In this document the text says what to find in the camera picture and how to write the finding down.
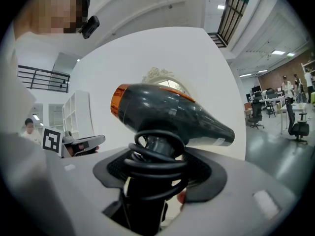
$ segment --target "office chair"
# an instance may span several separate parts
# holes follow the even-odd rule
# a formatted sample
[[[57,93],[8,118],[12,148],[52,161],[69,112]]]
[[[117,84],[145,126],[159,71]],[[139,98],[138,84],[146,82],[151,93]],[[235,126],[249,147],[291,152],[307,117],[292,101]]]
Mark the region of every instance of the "office chair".
[[[265,128],[263,125],[259,124],[258,122],[262,120],[262,115],[261,115],[261,103],[257,99],[257,97],[252,101],[252,118],[248,119],[248,122],[253,123],[250,125],[251,128],[256,127],[262,127]]]
[[[289,135],[296,136],[296,141],[299,143],[308,144],[306,140],[302,140],[303,136],[308,136],[310,132],[310,126],[306,123],[307,120],[303,120],[303,116],[306,115],[307,113],[299,114],[301,116],[301,120],[298,120],[297,123],[294,124],[295,114],[292,110],[290,98],[287,98],[285,100],[285,104],[286,104],[287,114],[289,115],[289,120],[290,120],[290,124],[288,128]]]
[[[268,99],[274,99],[278,97],[278,94],[275,93],[273,89],[267,90],[266,95]],[[269,115],[269,118],[270,118],[270,115],[272,114],[274,114],[274,116],[276,117],[274,105],[272,102],[269,102],[269,101],[266,102],[266,111],[267,111],[267,114]]]

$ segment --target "ceiling light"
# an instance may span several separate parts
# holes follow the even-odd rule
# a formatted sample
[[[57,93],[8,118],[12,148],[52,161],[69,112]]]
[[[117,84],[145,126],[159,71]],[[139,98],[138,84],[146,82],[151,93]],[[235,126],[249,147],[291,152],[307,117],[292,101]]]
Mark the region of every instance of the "ceiling light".
[[[282,52],[282,51],[277,51],[277,50],[274,50],[273,52],[272,52],[272,54],[278,54],[278,55],[282,55],[282,54],[284,54],[285,52]]]
[[[245,77],[245,76],[250,76],[250,75],[252,75],[252,73],[241,75],[240,78]]]
[[[35,120],[40,120],[39,118],[38,118],[38,116],[37,115],[33,115],[33,117],[35,118]]]

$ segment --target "white shelf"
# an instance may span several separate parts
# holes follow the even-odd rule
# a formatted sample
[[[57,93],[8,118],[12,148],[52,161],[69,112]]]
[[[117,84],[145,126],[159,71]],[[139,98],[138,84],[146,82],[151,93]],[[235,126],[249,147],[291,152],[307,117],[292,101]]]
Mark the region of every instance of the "white shelf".
[[[78,126],[77,126],[77,121],[75,118],[75,112],[73,111],[73,113],[71,114],[71,123],[72,123],[72,129],[73,130],[78,130]]]
[[[308,63],[306,63],[306,64],[303,64],[303,66],[306,66],[306,65],[312,64],[312,63],[314,63],[314,62],[315,62],[315,59],[314,59],[314,60],[312,60],[312,61],[310,61],[310,62],[308,62]]]
[[[70,97],[70,111],[71,113],[75,111],[75,94]]]
[[[75,139],[94,136],[88,92],[76,90],[64,104],[63,126]]]

